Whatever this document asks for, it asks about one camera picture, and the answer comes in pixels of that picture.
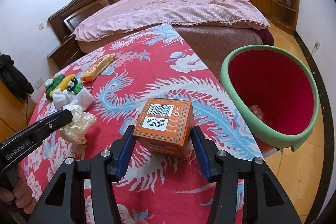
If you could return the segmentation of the person's left hand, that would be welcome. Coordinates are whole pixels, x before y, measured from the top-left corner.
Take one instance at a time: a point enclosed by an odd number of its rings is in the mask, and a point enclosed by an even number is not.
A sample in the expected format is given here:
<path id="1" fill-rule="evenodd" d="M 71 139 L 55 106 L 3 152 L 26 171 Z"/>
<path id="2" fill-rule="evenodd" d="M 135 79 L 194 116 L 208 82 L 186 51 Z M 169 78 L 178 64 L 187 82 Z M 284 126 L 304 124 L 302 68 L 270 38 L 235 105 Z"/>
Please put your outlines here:
<path id="1" fill-rule="evenodd" d="M 11 192 L 5 188 L 1 188 L 1 200 L 4 202 L 15 201 L 19 209 L 23 209 L 26 214 L 31 214 L 37 204 L 37 200 L 33 197 L 33 192 L 27 184 L 27 179 L 23 173 L 23 169 L 18 165 L 16 167 L 18 181 Z"/>

